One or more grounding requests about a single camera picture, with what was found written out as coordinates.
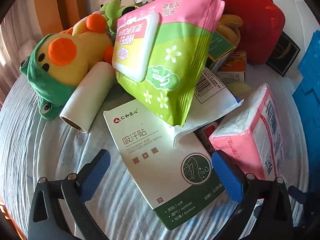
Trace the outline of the yellow duck plush green hood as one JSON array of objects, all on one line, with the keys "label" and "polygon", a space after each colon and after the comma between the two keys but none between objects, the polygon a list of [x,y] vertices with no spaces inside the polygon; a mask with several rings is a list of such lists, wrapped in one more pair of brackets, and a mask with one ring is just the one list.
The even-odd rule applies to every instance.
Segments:
[{"label": "yellow duck plush green hood", "polygon": [[39,114],[55,119],[98,62],[112,62],[107,20],[95,12],[68,30],[46,35],[23,59],[20,72],[37,94]]}]

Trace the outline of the small white medicine bottle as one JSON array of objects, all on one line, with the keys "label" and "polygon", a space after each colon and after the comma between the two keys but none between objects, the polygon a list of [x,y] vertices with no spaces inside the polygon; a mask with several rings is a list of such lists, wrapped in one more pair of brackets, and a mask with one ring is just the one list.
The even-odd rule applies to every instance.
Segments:
[{"label": "small white medicine bottle", "polygon": [[216,130],[217,126],[217,122],[211,122],[210,124],[207,124],[195,131],[196,136],[210,155],[212,155],[215,150],[209,140],[209,137]]}]

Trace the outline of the green medicine box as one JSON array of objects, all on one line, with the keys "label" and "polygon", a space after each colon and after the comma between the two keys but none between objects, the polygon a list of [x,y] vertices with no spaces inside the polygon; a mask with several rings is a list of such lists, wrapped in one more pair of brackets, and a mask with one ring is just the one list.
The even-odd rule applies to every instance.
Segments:
[{"label": "green medicine box", "polygon": [[234,50],[235,46],[216,31],[210,42],[206,67],[215,73]]}]

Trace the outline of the pink tissue pack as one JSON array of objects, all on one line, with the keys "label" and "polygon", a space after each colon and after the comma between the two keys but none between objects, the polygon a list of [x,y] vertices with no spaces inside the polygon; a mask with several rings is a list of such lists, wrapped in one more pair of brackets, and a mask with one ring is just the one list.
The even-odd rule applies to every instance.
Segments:
[{"label": "pink tissue pack", "polygon": [[249,93],[209,137],[244,173],[262,180],[281,176],[285,150],[281,122],[268,84]]}]

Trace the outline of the pink green wet wipes pack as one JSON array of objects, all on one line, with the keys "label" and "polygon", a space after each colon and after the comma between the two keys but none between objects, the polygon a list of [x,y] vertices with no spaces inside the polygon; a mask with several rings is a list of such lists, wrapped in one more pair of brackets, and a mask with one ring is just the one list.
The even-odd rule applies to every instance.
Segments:
[{"label": "pink green wet wipes pack", "polygon": [[122,16],[112,66],[129,94],[169,125],[183,126],[214,33],[161,20],[154,1]]}]

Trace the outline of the black gift box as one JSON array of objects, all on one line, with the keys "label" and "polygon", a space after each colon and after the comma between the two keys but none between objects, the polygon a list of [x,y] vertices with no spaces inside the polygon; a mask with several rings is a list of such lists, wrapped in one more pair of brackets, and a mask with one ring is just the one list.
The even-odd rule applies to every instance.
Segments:
[{"label": "black gift box", "polygon": [[281,76],[285,76],[300,52],[299,46],[282,32],[266,64]]}]

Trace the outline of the light green soft ball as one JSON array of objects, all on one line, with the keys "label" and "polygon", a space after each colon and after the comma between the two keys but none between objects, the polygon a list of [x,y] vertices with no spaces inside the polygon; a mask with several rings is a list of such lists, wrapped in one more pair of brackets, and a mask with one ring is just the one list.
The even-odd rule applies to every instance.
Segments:
[{"label": "light green soft ball", "polygon": [[226,86],[231,91],[231,93],[239,100],[245,98],[252,91],[252,88],[243,82],[231,82]]}]

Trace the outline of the blue plastic storage crate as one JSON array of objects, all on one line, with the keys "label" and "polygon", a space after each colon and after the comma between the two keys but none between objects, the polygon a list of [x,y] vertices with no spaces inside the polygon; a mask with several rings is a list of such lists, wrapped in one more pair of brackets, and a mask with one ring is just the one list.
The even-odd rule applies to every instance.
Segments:
[{"label": "blue plastic storage crate", "polygon": [[303,124],[309,162],[309,191],[319,190],[319,31],[298,65],[303,79],[293,94]]}]

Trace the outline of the orange white small box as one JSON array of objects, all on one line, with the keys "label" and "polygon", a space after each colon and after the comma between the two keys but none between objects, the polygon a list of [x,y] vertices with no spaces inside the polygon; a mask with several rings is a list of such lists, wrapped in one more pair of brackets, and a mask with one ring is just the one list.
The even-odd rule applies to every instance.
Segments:
[{"label": "orange white small box", "polygon": [[216,75],[223,83],[246,82],[247,55],[244,50],[235,50],[217,70]]}]

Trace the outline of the red handbag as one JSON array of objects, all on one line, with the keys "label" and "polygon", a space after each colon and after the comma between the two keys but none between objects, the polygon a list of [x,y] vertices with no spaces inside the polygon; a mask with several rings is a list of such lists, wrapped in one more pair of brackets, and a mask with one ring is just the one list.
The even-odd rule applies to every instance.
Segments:
[{"label": "red handbag", "polygon": [[223,0],[225,14],[239,16],[239,49],[251,64],[265,64],[281,36],[285,15],[272,0]]}]

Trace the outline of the white green sweat patch box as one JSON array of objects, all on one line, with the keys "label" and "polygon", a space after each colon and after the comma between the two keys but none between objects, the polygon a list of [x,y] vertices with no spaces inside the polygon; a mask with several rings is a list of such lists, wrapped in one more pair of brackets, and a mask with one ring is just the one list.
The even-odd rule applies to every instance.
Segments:
[{"label": "white green sweat patch box", "polygon": [[177,145],[171,127],[132,100],[104,112],[125,166],[168,230],[193,218],[225,190],[194,133]]}]

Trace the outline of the green frog plush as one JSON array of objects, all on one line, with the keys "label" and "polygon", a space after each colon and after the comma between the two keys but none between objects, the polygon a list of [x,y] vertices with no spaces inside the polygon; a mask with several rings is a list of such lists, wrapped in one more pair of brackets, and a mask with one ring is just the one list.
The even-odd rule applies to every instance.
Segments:
[{"label": "green frog plush", "polygon": [[112,0],[100,5],[100,11],[103,12],[103,17],[107,20],[108,31],[112,36],[116,35],[118,19],[135,9],[134,4],[122,6],[121,0]]}]

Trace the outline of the white medical gauze pack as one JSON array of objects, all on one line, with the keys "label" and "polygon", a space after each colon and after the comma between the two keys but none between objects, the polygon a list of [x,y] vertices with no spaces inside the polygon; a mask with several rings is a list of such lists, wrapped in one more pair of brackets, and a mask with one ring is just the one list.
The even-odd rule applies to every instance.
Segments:
[{"label": "white medical gauze pack", "polygon": [[209,69],[204,68],[184,126],[174,127],[173,145],[176,146],[185,135],[224,117],[242,103]]}]

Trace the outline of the white paper roll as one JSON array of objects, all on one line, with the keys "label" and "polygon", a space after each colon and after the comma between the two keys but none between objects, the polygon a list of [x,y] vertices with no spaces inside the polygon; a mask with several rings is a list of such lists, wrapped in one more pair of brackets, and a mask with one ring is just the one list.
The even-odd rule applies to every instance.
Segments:
[{"label": "white paper roll", "polygon": [[95,64],[68,99],[60,118],[77,131],[88,133],[115,80],[111,64]]}]

